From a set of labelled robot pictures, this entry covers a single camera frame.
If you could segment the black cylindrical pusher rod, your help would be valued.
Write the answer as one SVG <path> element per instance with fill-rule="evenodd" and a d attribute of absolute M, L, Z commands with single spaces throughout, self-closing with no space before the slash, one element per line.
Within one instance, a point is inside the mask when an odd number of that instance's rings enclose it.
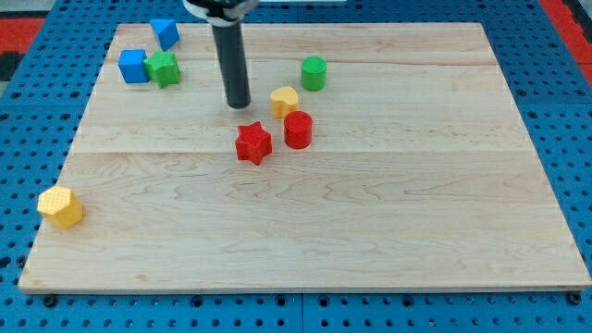
<path fill-rule="evenodd" d="M 218 63 L 228 106 L 242 109 L 251 102 L 241 25 L 213 27 Z"/>

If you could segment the white rod mount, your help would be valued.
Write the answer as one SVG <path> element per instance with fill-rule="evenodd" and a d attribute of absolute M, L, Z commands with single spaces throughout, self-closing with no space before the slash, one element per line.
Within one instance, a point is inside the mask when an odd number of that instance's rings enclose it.
<path fill-rule="evenodd" d="M 182 4 L 209 24 L 237 24 L 258 6 L 259 0 L 183 0 Z"/>

